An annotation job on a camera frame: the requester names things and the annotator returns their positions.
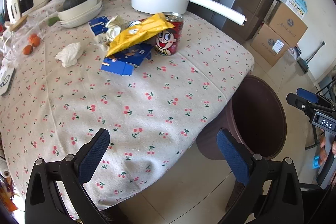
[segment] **small orange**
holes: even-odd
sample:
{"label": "small orange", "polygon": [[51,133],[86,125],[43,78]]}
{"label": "small orange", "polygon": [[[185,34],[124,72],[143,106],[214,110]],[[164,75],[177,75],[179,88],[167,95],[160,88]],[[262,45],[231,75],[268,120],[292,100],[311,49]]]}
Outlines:
{"label": "small orange", "polygon": [[32,45],[32,46],[34,46],[34,47],[37,47],[40,43],[41,43],[41,38],[38,37],[38,36],[33,37],[33,38],[29,41],[29,44]]}
{"label": "small orange", "polygon": [[29,55],[33,52],[33,46],[32,45],[27,45],[23,48],[22,53],[24,55]]}
{"label": "small orange", "polygon": [[28,37],[28,42],[31,42],[32,39],[33,39],[34,37],[37,37],[37,34],[32,33],[32,34]]}

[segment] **stacked bowls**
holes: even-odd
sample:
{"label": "stacked bowls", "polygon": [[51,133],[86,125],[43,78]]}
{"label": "stacked bowls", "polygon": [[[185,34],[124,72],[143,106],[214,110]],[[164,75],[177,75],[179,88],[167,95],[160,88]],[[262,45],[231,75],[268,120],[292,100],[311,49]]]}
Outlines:
{"label": "stacked bowls", "polygon": [[101,0],[87,0],[68,10],[58,9],[60,24],[65,28],[78,27],[95,18],[103,7]]}

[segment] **cherry pattern tablecloth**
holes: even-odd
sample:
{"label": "cherry pattern tablecloth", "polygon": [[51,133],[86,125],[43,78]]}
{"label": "cherry pattern tablecloth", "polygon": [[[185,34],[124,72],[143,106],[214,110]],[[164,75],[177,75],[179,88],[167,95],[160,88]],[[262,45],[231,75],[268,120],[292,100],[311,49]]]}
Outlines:
{"label": "cherry pattern tablecloth", "polygon": [[[53,0],[37,13],[61,3]],[[131,0],[103,4],[100,16],[148,16],[132,9]],[[76,65],[63,68],[55,55],[74,42],[83,44],[84,53]],[[37,158],[48,162],[75,154],[100,128],[110,132],[110,145],[86,191],[99,209],[140,192],[192,145],[254,64],[245,48],[189,12],[175,55],[153,50],[132,76],[100,70],[103,58],[88,24],[64,29],[56,23],[19,64],[10,93],[0,101],[0,122],[7,164],[23,197]]]}

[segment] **snack wrapper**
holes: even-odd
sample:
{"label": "snack wrapper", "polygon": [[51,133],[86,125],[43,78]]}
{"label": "snack wrapper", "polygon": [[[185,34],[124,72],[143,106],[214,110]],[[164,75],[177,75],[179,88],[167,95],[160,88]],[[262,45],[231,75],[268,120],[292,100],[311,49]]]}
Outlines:
{"label": "snack wrapper", "polygon": [[157,13],[145,19],[140,24],[123,30],[110,42],[110,48],[106,57],[141,43],[169,28],[174,28],[174,25],[166,21],[164,14]]}

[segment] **box label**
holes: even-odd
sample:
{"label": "box label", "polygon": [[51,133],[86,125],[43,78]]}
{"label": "box label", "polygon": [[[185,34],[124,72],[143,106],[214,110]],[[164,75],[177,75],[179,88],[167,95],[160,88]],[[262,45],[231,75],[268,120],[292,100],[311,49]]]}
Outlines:
{"label": "box label", "polygon": [[274,46],[272,47],[272,50],[278,54],[281,51],[283,46],[284,46],[284,43],[278,39],[275,42]]}

